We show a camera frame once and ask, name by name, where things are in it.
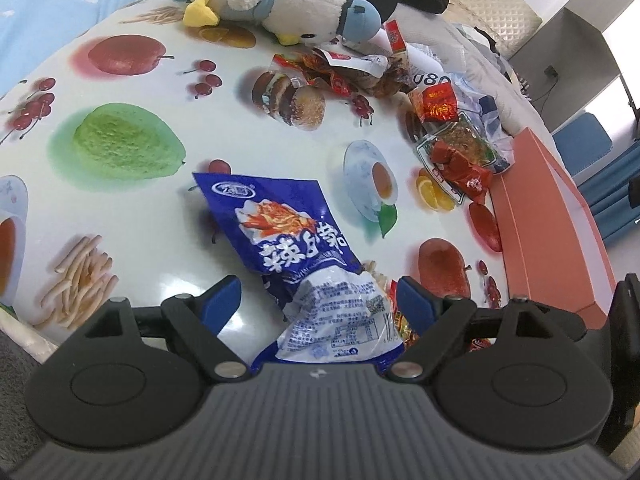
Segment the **blue spicy snack bag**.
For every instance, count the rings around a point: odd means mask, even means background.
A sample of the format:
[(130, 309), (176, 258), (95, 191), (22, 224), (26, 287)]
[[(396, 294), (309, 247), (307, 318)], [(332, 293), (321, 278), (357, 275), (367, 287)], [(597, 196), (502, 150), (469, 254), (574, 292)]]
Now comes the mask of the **blue spicy snack bag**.
[(211, 172), (194, 179), (286, 322), (252, 367), (369, 363), (387, 370), (401, 355), (390, 298), (363, 270), (318, 182)]

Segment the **red snack packets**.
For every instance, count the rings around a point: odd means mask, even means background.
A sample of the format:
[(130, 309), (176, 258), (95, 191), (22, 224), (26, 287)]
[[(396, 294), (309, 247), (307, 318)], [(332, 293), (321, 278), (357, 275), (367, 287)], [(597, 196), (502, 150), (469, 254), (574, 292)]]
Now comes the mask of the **red snack packets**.
[(492, 172), (489, 169), (473, 164), (461, 152), (442, 140), (434, 143), (431, 160), (438, 166), (447, 182), (474, 203), (484, 205), (492, 180)]

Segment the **green edged pickle snack pack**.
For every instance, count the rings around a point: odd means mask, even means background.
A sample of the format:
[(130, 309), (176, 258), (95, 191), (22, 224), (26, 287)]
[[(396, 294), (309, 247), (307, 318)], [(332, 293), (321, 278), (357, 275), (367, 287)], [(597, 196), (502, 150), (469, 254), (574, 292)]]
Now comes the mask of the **green edged pickle snack pack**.
[(456, 122), (446, 124), (420, 125), (413, 133), (413, 149), (422, 162), (426, 173), (435, 181), (438, 188), (456, 205), (461, 205), (468, 197), (459, 185), (448, 181), (444, 176), (445, 164), (432, 159), (435, 145), (444, 142), (462, 155), (473, 167), (482, 168), (492, 174), (501, 174), (513, 164), (510, 138), (506, 137), (506, 153), (486, 138), (484, 133), (472, 123), (467, 114), (460, 113)]

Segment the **red yellow cracker bag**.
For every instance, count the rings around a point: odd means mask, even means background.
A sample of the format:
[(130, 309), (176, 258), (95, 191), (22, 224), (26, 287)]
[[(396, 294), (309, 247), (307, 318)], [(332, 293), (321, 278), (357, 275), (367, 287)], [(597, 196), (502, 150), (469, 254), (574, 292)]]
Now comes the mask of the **red yellow cracker bag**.
[(406, 349), (413, 346), (419, 339), (419, 335), (411, 328), (409, 321), (403, 315), (398, 307), (397, 301), (397, 282), (390, 280), (387, 285), (387, 296), (390, 297), (390, 303), (392, 304), (392, 317), (394, 326), (398, 331), (402, 342)]

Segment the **brown white snack bag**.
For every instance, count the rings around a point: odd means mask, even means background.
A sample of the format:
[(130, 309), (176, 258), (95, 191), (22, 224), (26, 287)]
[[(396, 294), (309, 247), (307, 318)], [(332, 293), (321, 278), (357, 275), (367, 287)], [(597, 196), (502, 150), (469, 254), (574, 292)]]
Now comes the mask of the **brown white snack bag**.
[(341, 98), (363, 93), (384, 99), (407, 89), (406, 66), (386, 55), (356, 56), (315, 48), (276, 54), (271, 68), (288, 75), (296, 87), (313, 86)]

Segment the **pink cardboard box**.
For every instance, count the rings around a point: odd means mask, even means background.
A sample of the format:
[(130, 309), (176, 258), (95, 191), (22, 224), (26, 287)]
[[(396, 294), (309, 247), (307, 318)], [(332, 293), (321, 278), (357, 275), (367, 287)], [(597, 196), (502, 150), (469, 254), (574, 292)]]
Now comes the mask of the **pink cardboard box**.
[(532, 130), (513, 148), (514, 164), (490, 186), (509, 295), (573, 312), (598, 330), (616, 281), (589, 206)]

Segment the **fruit print tablecloth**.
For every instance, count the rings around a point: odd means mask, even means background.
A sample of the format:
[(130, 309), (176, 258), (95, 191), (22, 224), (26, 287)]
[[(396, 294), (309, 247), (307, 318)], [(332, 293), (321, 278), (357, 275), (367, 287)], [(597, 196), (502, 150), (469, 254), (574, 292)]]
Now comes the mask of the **fruit print tablecloth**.
[[(317, 181), (356, 256), (372, 260), (389, 278), (416, 275), (424, 240), (441, 237), (467, 263), (484, 261), (506, 289), (502, 257), (486, 248), (464, 208), (428, 208), (414, 182), (419, 162), (406, 137), (401, 96), (373, 105), (360, 122), (338, 99), (326, 102), (317, 130), (285, 125), (256, 110), (250, 88), (280, 50), (261, 30), (249, 49), (221, 46), (186, 32), (181, 24), (153, 24), (144, 14), (171, 0), (142, 0), (77, 36), (2, 96), (9, 115), (44, 78), (54, 80), (52, 112), (29, 130), (1, 128), (1, 214), (17, 217), (17, 274), (1, 305), (2, 332), (43, 361), (68, 336), (49, 320), (42, 297), (58, 282), (56, 266), (83, 238), (96, 242), (117, 276), (114, 294), (137, 307), (155, 306), (187, 292), (204, 292), (229, 274), (243, 298), (221, 337), (251, 360), (283, 330), (279, 309), (262, 281), (209, 224), (194, 174), (222, 159), (237, 174)], [(132, 183), (103, 181), (80, 169), (70, 140), (82, 120), (108, 103), (127, 103), (158, 116), (186, 154), (168, 177)], [(352, 142), (374, 144), (396, 178), (398, 219), (388, 233), (367, 222), (350, 200), (343, 157)]]

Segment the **small red snack packet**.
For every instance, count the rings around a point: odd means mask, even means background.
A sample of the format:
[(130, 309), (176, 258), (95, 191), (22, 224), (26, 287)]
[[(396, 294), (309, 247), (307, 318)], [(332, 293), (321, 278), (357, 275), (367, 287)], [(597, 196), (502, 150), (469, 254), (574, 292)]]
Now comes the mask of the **small red snack packet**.
[(408, 97), (420, 122), (454, 122), (458, 118), (458, 101), (449, 81), (415, 88)]

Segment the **crumpled blue plastic bag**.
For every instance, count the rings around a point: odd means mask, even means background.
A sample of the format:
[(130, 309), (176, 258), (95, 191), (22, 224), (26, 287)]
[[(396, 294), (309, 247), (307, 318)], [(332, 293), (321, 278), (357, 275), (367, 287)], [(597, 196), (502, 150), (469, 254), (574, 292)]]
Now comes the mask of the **crumpled blue plastic bag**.
[(478, 82), (471, 80), (476, 64), (472, 55), (464, 47), (448, 44), (409, 44), (409, 47), (410, 55), (420, 52), (439, 62), (454, 89), (458, 111), (469, 118), (480, 132), (480, 137), (488, 142), (495, 153), (492, 168), (495, 172), (506, 171), (514, 163), (512, 140), (503, 129), (495, 97), (480, 90)]

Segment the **blue chair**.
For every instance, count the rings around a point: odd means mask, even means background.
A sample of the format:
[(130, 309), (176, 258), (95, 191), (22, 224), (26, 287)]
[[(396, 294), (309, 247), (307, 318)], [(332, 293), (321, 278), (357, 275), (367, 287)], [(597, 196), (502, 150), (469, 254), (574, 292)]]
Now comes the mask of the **blue chair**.
[(590, 113), (576, 116), (553, 135), (553, 140), (572, 177), (592, 166), (613, 147), (613, 141), (605, 128)]

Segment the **red white stick packet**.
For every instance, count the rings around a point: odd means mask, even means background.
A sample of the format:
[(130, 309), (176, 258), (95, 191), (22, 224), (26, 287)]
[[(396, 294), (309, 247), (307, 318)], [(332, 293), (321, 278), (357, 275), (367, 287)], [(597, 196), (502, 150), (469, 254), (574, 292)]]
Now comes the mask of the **red white stick packet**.
[(393, 54), (406, 52), (406, 43), (404, 37), (401, 35), (397, 22), (395, 20), (389, 20), (385, 23), (384, 28)]

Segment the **grey cabinet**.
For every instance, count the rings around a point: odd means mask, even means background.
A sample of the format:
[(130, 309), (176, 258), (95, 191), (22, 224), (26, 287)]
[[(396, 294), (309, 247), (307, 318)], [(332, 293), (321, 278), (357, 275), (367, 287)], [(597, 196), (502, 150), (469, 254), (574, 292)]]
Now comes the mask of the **grey cabinet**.
[(615, 29), (601, 32), (563, 8), (510, 58), (546, 127), (562, 128), (606, 89), (622, 118), (639, 120), (639, 69), (634, 47)]

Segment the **penguin plush toy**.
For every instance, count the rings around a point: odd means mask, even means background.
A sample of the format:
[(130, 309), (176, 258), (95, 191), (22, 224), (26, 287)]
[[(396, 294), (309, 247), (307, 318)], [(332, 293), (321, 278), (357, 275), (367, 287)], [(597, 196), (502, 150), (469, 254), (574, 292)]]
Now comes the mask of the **penguin plush toy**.
[(222, 21), (262, 26), (282, 46), (322, 46), (335, 39), (366, 42), (382, 27), (381, 15), (367, 0), (189, 0), (183, 25), (216, 27)]

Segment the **quilted beige headboard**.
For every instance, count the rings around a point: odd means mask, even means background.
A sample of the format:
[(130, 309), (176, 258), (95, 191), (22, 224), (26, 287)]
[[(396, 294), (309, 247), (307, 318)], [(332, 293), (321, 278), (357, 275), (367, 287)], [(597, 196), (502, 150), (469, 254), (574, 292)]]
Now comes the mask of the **quilted beige headboard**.
[(506, 58), (529, 40), (542, 18), (525, 0), (449, 0), (444, 17), (487, 32)]

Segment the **light blue bed sheet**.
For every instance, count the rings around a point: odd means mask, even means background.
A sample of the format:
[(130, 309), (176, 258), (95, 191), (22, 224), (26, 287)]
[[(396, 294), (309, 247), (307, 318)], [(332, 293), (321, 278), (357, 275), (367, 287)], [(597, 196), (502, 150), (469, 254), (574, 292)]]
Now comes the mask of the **light blue bed sheet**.
[(58, 49), (137, 0), (1, 0), (1, 92)]

